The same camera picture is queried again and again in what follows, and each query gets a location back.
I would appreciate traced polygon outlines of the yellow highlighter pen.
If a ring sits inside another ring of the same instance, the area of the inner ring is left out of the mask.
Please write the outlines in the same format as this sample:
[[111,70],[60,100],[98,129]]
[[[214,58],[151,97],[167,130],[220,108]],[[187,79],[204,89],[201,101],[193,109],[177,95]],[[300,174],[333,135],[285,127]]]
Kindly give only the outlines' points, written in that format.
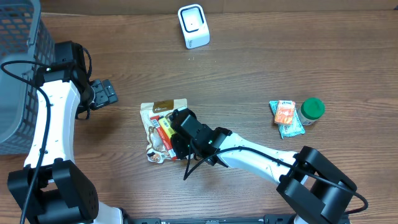
[[167,118],[160,117],[159,124],[160,124],[161,128],[163,129],[164,133],[167,135],[167,137],[169,139],[171,139],[172,136],[175,134],[175,131],[172,129],[170,122],[167,120]]

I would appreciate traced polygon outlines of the brown snack pouch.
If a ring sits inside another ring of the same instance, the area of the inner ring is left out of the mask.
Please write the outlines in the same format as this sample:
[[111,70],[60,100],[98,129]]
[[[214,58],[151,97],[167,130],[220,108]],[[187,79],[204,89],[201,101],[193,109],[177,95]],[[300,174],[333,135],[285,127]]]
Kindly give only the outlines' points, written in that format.
[[187,107],[187,99],[176,99],[176,100],[165,100],[165,101],[157,101],[152,103],[142,103],[140,108],[141,120],[146,131],[147,136],[147,148],[146,155],[147,159],[150,162],[155,162],[158,164],[162,164],[166,160],[171,160],[167,158],[164,154],[165,148],[164,145],[153,127],[150,118],[153,116],[164,116],[170,122],[170,116],[173,111],[179,108]]

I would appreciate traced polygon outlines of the orange Kleenex tissue pack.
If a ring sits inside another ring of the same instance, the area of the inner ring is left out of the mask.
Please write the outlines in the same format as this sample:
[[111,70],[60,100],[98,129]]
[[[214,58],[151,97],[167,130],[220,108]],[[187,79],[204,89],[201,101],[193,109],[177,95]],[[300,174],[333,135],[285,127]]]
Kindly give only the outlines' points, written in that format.
[[293,123],[295,102],[290,100],[279,100],[274,115],[276,124],[291,125]]

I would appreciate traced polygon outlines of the teal wet wipes pack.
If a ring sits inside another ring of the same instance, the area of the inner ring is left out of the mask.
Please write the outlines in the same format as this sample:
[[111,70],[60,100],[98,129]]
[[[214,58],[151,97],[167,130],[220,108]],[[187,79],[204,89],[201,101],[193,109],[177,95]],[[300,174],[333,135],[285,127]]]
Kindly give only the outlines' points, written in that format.
[[[277,102],[278,100],[269,102],[273,115],[275,115],[275,111],[277,109]],[[277,125],[279,127],[279,132],[282,139],[285,137],[293,137],[300,134],[305,134],[305,129],[299,120],[296,109],[294,111],[293,123],[291,125],[282,125],[282,124],[277,124]]]

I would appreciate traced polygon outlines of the green lid jar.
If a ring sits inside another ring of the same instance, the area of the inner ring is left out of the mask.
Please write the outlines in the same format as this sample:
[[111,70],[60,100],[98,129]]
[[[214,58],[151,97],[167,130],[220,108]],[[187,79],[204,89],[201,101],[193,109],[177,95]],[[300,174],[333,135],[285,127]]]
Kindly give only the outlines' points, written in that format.
[[325,105],[322,100],[319,98],[308,98],[302,103],[298,111],[298,117],[302,125],[309,126],[320,119],[324,113]]

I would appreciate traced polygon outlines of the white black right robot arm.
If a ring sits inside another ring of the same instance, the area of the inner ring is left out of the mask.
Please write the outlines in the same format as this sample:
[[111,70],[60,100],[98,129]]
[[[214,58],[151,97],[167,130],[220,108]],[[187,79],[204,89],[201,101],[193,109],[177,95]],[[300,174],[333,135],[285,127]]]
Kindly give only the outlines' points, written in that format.
[[243,169],[276,184],[296,213],[294,223],[339,223],[357,186],[318,150],[279,151],[250,142],[229,129],[211,129],[193,111],[179,108],[169,117],[178,159]]

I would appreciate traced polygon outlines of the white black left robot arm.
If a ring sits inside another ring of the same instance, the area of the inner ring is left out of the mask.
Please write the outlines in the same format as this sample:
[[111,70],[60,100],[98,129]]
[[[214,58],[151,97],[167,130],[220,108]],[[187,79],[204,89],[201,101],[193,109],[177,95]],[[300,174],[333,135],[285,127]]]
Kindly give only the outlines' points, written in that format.
[[123,209],[100,202],[94,184],[75,165],[75,120],[118,101],[109,80],[90,80],[88,50],[72,41],[55,45],[55,62],[37,62],[27,84],[37,90],[38,115],[30,152],[7,187],[21,208],[21,223],[117,223]]

